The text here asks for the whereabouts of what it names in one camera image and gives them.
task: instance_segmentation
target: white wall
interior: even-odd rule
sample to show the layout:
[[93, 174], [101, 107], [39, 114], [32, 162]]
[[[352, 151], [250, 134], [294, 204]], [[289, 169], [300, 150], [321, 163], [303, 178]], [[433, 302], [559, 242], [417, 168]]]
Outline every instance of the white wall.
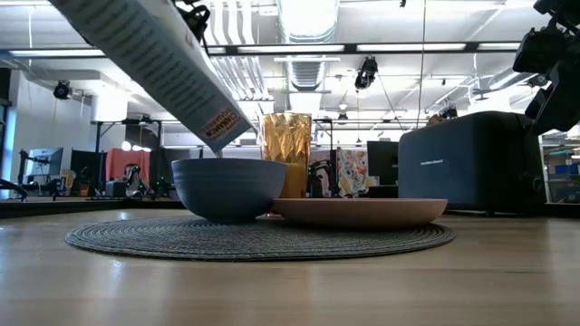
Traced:
[[[12, 72], [13, 107], [7, 124], [14, 136], [6, 137], [5, 162], [10, 166], [2, 178], [15, 182], [20, 164], [20, 149], [64, 148], [61, 169], [71, 166], [72, 149], [94, 150], [96, 126], [91, 125], [92, 106], [80, 101], [59, 101], [53, 92], [29, 82], [19, 71]], [[101, 139], [101, 150], [118, 148], [125, 139], [124, 126], [112, 127]]]

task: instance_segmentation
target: toaster logo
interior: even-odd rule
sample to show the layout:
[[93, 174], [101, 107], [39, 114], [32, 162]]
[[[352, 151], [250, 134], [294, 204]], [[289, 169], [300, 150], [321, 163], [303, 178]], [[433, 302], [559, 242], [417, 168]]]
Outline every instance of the toaster logo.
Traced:
[[421, 162], [420, 164], [422, 166], [425, 166], [425, 165], [433, 165], [433, 164], [441, 164], [441, 163], [443, 163], [443, 160], [442, 159], [434, 159], [432, 161], [424, 161], [424, 162]]

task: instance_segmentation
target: wooden plate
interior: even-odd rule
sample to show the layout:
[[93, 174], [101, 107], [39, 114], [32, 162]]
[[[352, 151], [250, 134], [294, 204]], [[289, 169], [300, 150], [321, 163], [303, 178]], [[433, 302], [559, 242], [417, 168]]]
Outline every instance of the wooden plate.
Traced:
[[398, 228], [425, 225], [443, 214], [447, 199], [303, 198], [275, 199], [283, 218], [301, 224]]

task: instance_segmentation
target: ceiling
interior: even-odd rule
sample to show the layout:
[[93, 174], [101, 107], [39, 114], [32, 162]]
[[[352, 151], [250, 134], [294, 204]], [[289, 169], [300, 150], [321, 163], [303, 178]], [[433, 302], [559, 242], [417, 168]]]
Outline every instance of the ceiling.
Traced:
[[[408, 0], [399, 8], [399, 0], [343, 0], [335, 41], [338, 43], [421, 43], [423, 41], [423, 1]], [[531, 27], [539, 28], [548, 18], [536, 12], [535, 0], [428, 0], [425, 21], [426, 42], [518, 41]], [[0, 6], [0, 48], [84, 47], [84, 40], [49, 3], [37, 6]], [[280, 43], [276, 1], [252, 1], [252, 32], [258, 43]], [[309, 15], [315, 13], [310, 8]], [[227, 26], [225, 14], [224, 26]], [[215, 31], [219, 26], [212, 24]], [[423, 110], [441, 99], [470, 76], [493, 76], [510, 68], [513, 53], [474, 54], [381, 54], [376, 56], [379, 75], [368, 91], [356, 97], [353, 76], [364, 60], [363, 55], [340, 55], [330, 62], [322, 89], [321, 116], [335, 118], [344, 101], [351, 118], [378, 119], [396, 109], [402, 118], [426, 118]], [[274, 109], [288, 108], [288, 90], [284, 65], [272, 56], [259, 58], [266, 86], [274, 97]], [[131, 78], [107, 59], [32, 60], [33, 72], [95, 70], [134, 94], [130, 111], [162, 116], [165, 110], [153, 101]], [[417, 86], [422, 80], [422, 87]], [[77, 89], [85, 84], [78, 83]], [[514, 109], [527, 106], [531, 90], [514, 86], [508, 90]], [[470, 105], [467, 88], [449, 96], [458, 109]]]

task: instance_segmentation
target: desk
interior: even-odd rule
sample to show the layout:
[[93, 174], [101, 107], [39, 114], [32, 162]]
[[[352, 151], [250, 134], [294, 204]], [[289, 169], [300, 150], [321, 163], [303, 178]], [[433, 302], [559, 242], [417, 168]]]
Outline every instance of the desk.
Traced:
[[393, 256], [202, 263], [92, 254], [63, 242], [123, 210], [0, 219], [6, 325], [577, 325], [580, 221], [447, 216], [457, 238]]

